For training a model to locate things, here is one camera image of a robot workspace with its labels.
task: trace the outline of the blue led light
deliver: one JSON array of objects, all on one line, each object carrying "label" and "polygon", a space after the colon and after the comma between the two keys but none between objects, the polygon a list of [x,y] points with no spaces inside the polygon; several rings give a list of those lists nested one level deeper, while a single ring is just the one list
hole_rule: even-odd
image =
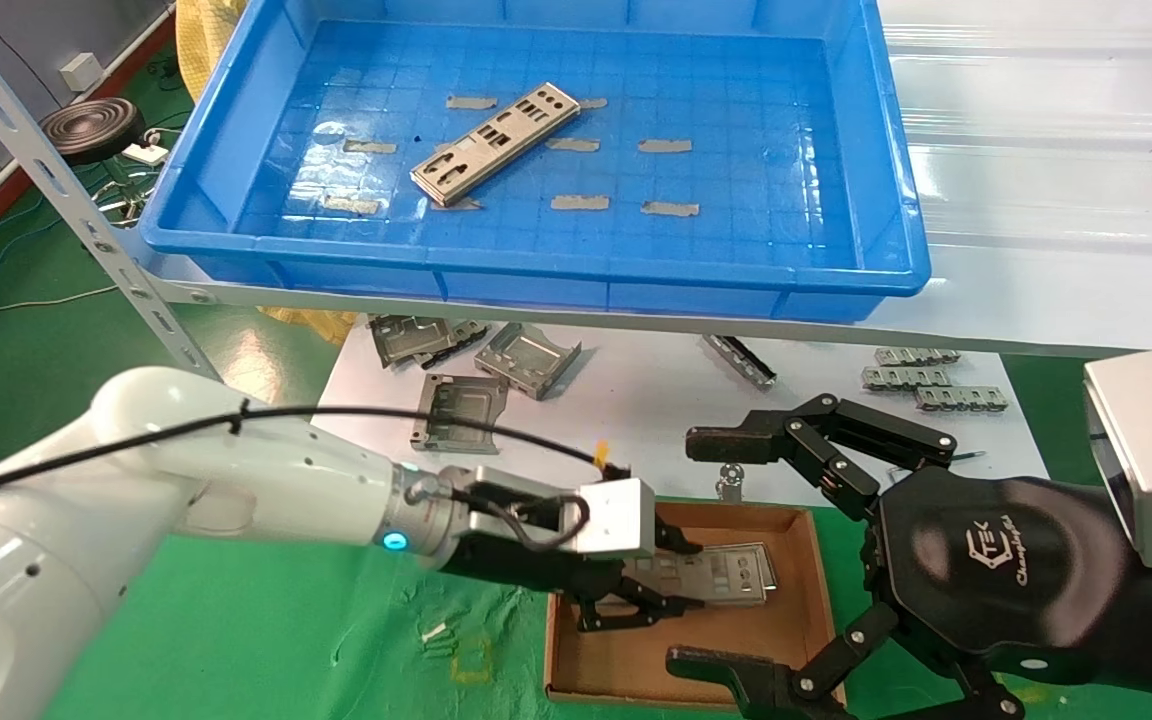
[{"label": "blue led light", "polygon": [[402,533],[385,533],[385,537],[380,538],[380,544],[385,546],[385,550],[407,550],[407,536]]}]

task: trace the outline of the black stool seat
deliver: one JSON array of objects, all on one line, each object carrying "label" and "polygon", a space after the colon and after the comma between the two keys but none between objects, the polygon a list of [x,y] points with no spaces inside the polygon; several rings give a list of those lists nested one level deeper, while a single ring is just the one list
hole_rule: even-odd
[{"label": "black stool seat", "polygon": [[145,135],[145,115],[122,97],[67,105],[38,126],[70,167],[114,159]]}]

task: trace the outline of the blue plastic tray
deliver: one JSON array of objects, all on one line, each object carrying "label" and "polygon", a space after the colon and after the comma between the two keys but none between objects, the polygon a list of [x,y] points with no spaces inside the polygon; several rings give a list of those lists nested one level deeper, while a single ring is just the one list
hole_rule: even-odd
[{"label": "blue plastic tray", "polygon": [[[558,134],[599,151],[433,209],[408,170],[494,113],[447,97],[544,81],[607,100]],[[141,230],[221,281],[632,313],[854,323],[931,272],[873,0],[253,0]]]}]

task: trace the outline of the red floor border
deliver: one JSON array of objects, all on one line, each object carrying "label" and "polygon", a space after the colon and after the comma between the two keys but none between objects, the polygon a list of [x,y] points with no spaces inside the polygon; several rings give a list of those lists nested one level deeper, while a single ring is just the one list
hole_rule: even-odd
[{"label": "red floor border", "polygon": [[[122,92],[132,77],[136,77],[136,73],[141,73],[141,68],[150,63],[150,59],[154,58],[157,51],[162,50],[168,41],[172,41],[174,33],[175,12],[173,10],[172,17],[166,18],[160,26],[156,28],[154,32],[150,33],[145,41],[137,50],[134,50],[132,54],[128,55],[127,60],[114,73],[111,73],[109,77],[105,78],[105,82],[101,82],[91,96],[111,97]],[[0,185],[0,218],[8,213],[15,200],[20,200],[20,196],[24,195],[31,187],[33,187],[33,182],[24,170],[15,169]]]}]

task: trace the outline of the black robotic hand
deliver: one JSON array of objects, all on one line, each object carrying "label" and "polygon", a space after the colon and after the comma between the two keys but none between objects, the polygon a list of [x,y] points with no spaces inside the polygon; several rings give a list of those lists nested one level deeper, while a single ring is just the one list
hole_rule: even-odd
[{"label": "black robotic hand", "polygon": [[[834,442],[911,473],[879,495],[877,479]],[[937,430],[829,395],[790,411],[753,411],[735,429],[691,429],[691,460],[785,460],[867,523],[861,562],[873,606],[799,669],[672,647],[669,673],[727,685],[744,717],[833,720],[850,717],[833,689],[893,638],[964,692],[902,720],[1023,717],[993,673],[1152,692],[1152,569],[1106,492],[961,478],[947,469],[955,447]]]}]

